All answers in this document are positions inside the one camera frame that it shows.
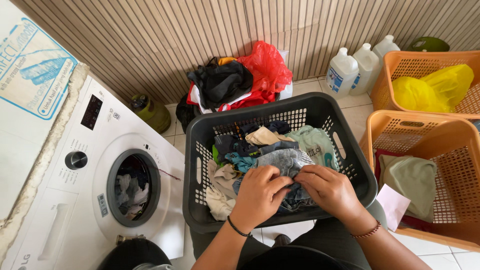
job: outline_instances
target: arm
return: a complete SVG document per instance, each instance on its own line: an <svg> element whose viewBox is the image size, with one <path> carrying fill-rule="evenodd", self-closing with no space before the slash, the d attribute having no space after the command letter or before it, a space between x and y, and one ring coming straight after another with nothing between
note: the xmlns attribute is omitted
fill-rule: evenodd
<svg viewBox="0 0 480 270"><path fill-rule="evenodd" d="M338 218L352 235L364 235L376 226L375 218L358 201L350 180L343 174L319 165L304 166L295 177L315 202ZM373 270L431 270L387 230L356 238Z"/></svg>
<svg viewBox="0 0 480 270"><path fill-rule="evenodd" d="M279 175L280 170L273 166L250 169L245 174L230 214L230 220L242 233L251 232L276 213L289 191L284 186L293 183L290 177ZM226 221L192 270L234 270L246 239Z"/></svg>

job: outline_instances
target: black bracelet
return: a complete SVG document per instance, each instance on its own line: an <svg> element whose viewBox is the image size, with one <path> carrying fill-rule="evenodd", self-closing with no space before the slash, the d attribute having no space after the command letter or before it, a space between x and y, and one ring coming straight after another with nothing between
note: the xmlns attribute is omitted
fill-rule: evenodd
<svg viewBox="0 0 480 270"><path fill-rule="evenodd" d="M239 231L239 230L237 229L237 227L235 227L235 225L233 225L232 221L230 220L230 216L227 216L227 220L228 220L228 222L230 223L230 226L232 226L232 228L233 228L236 232L238 232L241 236L248 237L248 236L251 236L251 235L252 235L252 232L250 232L250 233L248 233L248 234L244 234L244 233L242 233L241 231Z"/></svg>

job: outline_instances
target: digital display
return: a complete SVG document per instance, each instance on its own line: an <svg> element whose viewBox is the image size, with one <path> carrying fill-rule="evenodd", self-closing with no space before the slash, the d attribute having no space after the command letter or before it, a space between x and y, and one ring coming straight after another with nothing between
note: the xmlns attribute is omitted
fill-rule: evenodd
<svg viewBox="0 0 480 270"><path fill-rule="evenodd" d="M87 105L87 109L85 111L84 117L80 124L88 127L89 129L93 130L95 127L96 120L98 118L98 114L100 113L100 109L102 108L103 101L99 100L97 97L92 95L90 98L90 102Z"/></svg>

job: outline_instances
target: dark gray laundry basket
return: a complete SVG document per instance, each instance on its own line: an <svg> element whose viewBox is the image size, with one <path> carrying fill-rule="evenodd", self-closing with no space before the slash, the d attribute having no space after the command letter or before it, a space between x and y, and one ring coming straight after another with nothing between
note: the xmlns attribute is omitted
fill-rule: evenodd
<svg viewBox="0 0 480 270"><path fill-rule="evenodd" d="M333 142L340 172L349 177L362 205L370 206L377 194L375 176L337 102L327 94L314 92L264 105L204 114L189 124L185 148L183 216L190 228L199 233L210 233L217 232L223 225L223 221L216 221L212 217L205 200L206 188L211 185L207 163L212 158L213 138L216 135L236 134L237 127L248 123L261 126L273 120L287 121L292 130L304 125L324 129ZM334 140L334 133L337 133L341 143ZM337 145L343 146L345 159L340 156ZM289 214L275 214L258 227L328 217L331 215L316 207Z"/></svg>

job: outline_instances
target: red beaded bracelet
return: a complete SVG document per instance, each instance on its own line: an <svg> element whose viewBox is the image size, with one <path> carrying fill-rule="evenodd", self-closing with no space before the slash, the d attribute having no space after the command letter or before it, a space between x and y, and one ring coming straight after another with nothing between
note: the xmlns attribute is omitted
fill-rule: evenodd
<svg viewBox="0 0 480 270"><path fill-rule="evenodd" d="M377 226L369 233L366 233L364 235L358 235L358 236L355 236L355 235L352 235L350 234L353 238L365 238L365 237L369 237L371 235L373 235L374 233L376 233L378 231L378 229L380 229L380 227L382 226L382 224L380 223L380 221L377 220Z"/></svg>

